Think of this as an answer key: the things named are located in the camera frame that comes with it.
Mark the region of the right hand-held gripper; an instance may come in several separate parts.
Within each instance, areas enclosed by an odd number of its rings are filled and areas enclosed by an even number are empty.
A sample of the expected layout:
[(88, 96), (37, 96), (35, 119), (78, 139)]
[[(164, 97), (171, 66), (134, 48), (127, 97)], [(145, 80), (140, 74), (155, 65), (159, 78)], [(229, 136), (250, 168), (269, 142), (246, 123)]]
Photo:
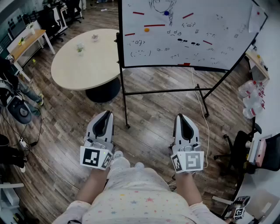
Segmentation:
[[(187, 116), (178, 114), (174, 122), (173, 137), (174, 144), (170, 148), (175, 172), (179, 174), (203, 170), (204, 151), (201, 150), (201, 143), (198, 143), (199, 131), (195, 123)], [(191, 145), (179, 146), (182, 139)]]

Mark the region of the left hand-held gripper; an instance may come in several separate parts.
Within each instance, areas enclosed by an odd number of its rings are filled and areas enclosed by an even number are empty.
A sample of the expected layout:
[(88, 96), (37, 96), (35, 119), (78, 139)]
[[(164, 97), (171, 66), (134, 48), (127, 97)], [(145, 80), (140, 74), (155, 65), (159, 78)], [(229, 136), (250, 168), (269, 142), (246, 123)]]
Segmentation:
[(113, 157), (113, 119), (113, 113), (107, 110), (89, 122), (84, 145), (80, 147), (80, 165), (99, 170), (107, 169)]

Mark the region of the person's right forearm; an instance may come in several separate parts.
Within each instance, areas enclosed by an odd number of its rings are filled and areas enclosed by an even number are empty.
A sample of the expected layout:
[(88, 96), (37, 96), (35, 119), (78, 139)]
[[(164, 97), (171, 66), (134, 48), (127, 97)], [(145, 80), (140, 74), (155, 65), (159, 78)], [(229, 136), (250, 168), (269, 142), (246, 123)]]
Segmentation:
[(182, 196), (189, 206), (201, 203), (201, 194), (191, 173), (175, 174), (177, 193)]

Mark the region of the person's left forearm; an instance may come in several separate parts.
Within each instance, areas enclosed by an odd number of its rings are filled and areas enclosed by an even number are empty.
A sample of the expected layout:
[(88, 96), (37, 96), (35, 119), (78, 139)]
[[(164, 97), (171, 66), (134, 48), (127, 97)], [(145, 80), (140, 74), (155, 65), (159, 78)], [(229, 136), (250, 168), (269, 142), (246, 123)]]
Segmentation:
[(79, 190), (76, 200), (92, 204), (95, 198), (103, 192), (110, 167), (106, 170), (92, 169), (83, 187)]

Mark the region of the black mesh office chair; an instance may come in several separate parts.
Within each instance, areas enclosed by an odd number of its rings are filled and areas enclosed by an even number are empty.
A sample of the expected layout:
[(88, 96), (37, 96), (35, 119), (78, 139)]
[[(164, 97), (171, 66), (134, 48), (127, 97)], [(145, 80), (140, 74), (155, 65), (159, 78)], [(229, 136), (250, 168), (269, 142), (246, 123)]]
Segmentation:
[(262, 133), (262, 129), (258, 124), (255, 124), (254, 130), (250, 133), (239, 131), (234, 143), (231, 142), (227, 134), (223, 136), (223, 138), (228, 140), (231, 153), (215, 155), (213, 157), (214, 160), (221, 157), (230, 158), (227, 168), (220, 173), (221, 176), (228, 175), (231, 167), (234, 167), (241, 174), (254, 174), (259, 168), (274, 172), (280, 170), (280, 133), (264, 140), (266, 149), (262, 163), (255, 162), (255, 164), (251, 164), (247, 161), (249, 149), (247, 149), (245, 145), (249, 140), (252, 140), (253, 134), (256, 132)]

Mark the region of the beige round table black base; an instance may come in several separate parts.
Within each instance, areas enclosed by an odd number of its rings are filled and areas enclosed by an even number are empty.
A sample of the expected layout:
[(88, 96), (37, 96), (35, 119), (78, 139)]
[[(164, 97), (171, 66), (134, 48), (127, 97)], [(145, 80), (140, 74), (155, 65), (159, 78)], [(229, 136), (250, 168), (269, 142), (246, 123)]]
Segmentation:
[[(95, 29), (69, 40), (56, 53), (52, 65), (53, 80), (62, 88), (86, 92), (93, 102), (104, 103), (115, 98), (121, 88), (115, 29)], [(92, 42), (92, 35), (98, 41)], [(78, 55), (76, 44), (85, 50)]]

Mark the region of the white book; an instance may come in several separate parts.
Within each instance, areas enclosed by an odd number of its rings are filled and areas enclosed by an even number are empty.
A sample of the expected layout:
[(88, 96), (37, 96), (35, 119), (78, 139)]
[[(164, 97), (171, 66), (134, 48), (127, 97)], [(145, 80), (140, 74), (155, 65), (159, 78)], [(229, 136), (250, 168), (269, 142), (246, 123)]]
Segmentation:
[(259, 145), (261, 143), (260, 139), (257, 140), (253, 140), (251, 143), (251, 147), (250, 147), (250, 151), (248, 154), (248, 158), (247, 161), (252, 164), (252, 165), (256, 165), (256, 160), (259, 157)]

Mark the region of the pink book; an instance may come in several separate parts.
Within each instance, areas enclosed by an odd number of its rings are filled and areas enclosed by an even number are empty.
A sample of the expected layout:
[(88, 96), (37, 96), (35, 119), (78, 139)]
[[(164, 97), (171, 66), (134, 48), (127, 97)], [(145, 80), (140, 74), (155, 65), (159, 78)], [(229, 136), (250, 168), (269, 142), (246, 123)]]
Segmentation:
[(266, 152), (266, 139), (261, 139), (259, 141), (256, 156), (255, 156), (255, 164), (257, 167), (262, 166), (265, 152)]

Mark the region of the person's star print clothing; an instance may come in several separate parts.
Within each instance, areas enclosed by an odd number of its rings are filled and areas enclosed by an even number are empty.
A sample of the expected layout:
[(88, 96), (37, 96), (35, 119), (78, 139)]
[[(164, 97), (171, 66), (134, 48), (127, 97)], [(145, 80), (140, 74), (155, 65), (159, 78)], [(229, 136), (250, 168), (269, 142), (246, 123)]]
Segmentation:
[(52, 224), (228, 224), (206, 205), (189, 206), (153, 169), (131, 167), (125, 157), (113, 160), (103, 192), (92, 204), (74, 200)]

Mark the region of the black and white round device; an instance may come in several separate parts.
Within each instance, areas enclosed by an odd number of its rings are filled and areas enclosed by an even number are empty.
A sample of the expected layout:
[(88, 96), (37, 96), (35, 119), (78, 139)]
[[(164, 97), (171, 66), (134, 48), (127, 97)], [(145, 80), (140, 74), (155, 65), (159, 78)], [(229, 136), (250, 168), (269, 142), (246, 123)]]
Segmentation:
[(5, 107), (19, 123), (31, 122), (32, 114), (24, 98), (5, 80), (0, 80), (0, 106)]

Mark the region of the spare grey gripper device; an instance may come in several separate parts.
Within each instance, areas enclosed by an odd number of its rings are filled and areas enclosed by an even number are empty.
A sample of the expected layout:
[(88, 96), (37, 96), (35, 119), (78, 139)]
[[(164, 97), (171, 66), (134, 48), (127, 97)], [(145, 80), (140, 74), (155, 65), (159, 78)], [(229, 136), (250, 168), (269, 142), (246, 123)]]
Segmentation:
[(231, 212), (230, 218), (235, 220), (242, 219), (245, 215), (245, 207), (250, 201), (250, 196), (240, 196), (238, 197), (227, 209), (228, 212)]

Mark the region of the light wooden side table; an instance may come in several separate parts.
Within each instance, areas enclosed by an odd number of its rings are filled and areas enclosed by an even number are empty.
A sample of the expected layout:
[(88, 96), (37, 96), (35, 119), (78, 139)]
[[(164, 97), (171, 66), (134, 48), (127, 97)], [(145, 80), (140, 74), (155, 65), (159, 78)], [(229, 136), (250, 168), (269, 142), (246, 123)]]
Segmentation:
[(268, 70), (264, 67), (264, 62), (260, 55), (254, 50), (247, 50), (245, 56), (249, 60), (251, 69), (249, 72), (252, 74), (252, 78), (255, 81), (267, 82), (270, 80)]

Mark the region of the whiteboard on black stand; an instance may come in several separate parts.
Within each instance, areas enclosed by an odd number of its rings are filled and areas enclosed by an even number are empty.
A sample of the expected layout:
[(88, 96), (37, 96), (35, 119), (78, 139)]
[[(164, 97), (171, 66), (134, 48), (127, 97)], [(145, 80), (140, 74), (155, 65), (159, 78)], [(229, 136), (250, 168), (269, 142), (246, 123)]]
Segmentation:
[[(226, 78), (259, 34), (249, 33), (254, 4), (259, 6), (255, 0), (118, 0), (119, 67), (191, 67)], [(144, 25), (158, 24), (165, 26), (144, 31)], [(178, 66), (183, 63), (190, 66)]]

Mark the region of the white metal rack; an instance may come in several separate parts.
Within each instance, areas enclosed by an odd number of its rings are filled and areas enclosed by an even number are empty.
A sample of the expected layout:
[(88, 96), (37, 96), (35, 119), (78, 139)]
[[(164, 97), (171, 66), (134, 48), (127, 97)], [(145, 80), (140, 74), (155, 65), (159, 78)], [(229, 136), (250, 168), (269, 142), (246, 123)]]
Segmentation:
[(15, 189), (23, 188), (23, 183), (11, 184), (9, 182), (0, 183), (0, 224), (16, 224), (14, 214), (22, 214), (19, 210), (19, 196)]

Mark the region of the wooden desk with white legs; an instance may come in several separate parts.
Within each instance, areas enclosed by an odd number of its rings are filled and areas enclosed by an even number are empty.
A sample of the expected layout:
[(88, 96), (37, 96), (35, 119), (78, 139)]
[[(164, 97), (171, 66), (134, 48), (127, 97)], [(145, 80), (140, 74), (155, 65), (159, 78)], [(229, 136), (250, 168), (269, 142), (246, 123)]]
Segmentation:
[(53, 55), (56, 54), (47, 34), (46, 34), (46, 30), (43, 29), (35, 29), (35, 33), (34, 34), (28, 34), (28, 36), (26, 38), (24, 38), (24, 43), (23, 44), (18, 44), (19, 41), (21, 40), (21, 38), (16, 41), (16, 45), (10, 47), (7, 47), (7, 50), (9, 52), (9, 54), (14, 58), (14, 66), (17, 68), (17, 70), (19, 71), (19, 73), (28, 81), (30, 82), (31, 79), (25, 74), (25, 72), (23, 71), (22, 67), (20, 66), (20, 64), (18, 63), (19, 58), (35, 43), (35, 42), (39, 42), (41, 48), (43, 49), (43, 44), (39, 41), (39, 39), (44, 36), (45, 40), (47, 42), (47, 44), (49, 45), (49, 48), (51, 49)]

